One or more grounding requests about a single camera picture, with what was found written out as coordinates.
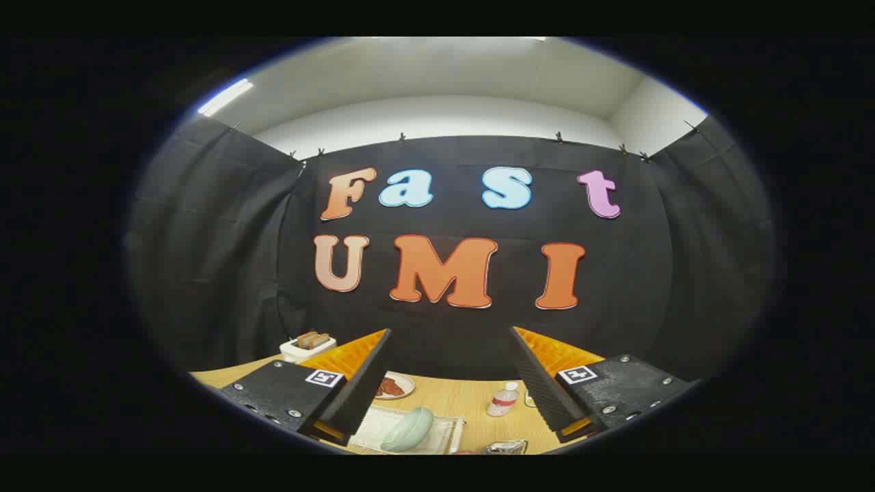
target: bottle label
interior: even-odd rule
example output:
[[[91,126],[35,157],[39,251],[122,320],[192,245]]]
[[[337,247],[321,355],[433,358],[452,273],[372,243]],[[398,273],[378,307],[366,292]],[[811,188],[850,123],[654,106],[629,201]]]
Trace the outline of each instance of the bottle label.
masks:
[[[501,417],[502,415],[507,415],[510,411],[510,408],[516,403],[516,400],[511,401],[503,401],[498,398],[493,398],[493,401],[489,404],[489,409],[486,410],[486,413],[493,417]]]
[[[505,401],[499,400],[498,398],[493,398],[493,404],[498,405],[498,406],[510,406],[512,404],[515,404],[515,403],[516,403],[516,400],[510,400],[509,402],[505,402]]]

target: plastic bottle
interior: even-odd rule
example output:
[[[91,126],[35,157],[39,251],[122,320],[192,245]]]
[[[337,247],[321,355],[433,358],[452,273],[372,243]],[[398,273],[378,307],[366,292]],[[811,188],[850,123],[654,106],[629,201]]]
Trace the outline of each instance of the plastic bottle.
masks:
[[[493,417],[501,417],[507,415],[510,409],[516,403],[517,398],[520,397],[520,394],[516,392],[517,386],[519,386],[519,384],[517,383],[505,384],[504,390],[495,393],[493,401],[489,404],[489,408],[486,410],[486,413]]]

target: plate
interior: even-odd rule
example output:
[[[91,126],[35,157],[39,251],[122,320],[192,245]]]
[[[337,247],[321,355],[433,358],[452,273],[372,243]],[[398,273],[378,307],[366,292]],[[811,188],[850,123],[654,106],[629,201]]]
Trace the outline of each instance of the plate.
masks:
[[[374,397],[374,399],[377,399],[377,400],[397,400],[398,398],[404,398],[404,397],[408,396],[416,388],[416,385],[413,383],[413,380],[410,379],[409,377],[406,377],[403,374],[398,374],[396,372],[387,371],[386,377],[394,379],[395,384],[397,384],[399,388],[404,390],[404,394],[395,396],[395,395],[388,395],[386,393],[383,393],[379,397]]]

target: bread slice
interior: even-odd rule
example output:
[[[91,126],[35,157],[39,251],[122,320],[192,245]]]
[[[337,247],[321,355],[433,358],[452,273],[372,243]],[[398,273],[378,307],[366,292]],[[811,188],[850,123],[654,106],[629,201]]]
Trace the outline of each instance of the bread slice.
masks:
[[[321,334],[315,338],[310,338],[310,350],[313,350],[323,343],[327,343],[330,338],[331,336],[329,336],[328,334]]]
[[[297,338],[297,344],[300,348],[308,350],[308,344],[310,342],[310,339],[316,338],[317,336],[319,336],[319,334],[316,332],[307,332]]]

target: light blue letter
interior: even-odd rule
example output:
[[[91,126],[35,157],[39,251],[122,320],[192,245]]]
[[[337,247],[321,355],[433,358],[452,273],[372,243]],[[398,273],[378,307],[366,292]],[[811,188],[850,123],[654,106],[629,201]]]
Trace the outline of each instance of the light blue letter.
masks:
[[[523,208],[532,199],[532,175],[521,167],[493,167],[483,173],[483,203],[490,208]]]
[[[396,172],[389,176],[388,186],[380,193],[380,203],[386,207],[424,207],[429,204],[434,195],[429,193],[431,174],[427,171],[411,169]]]

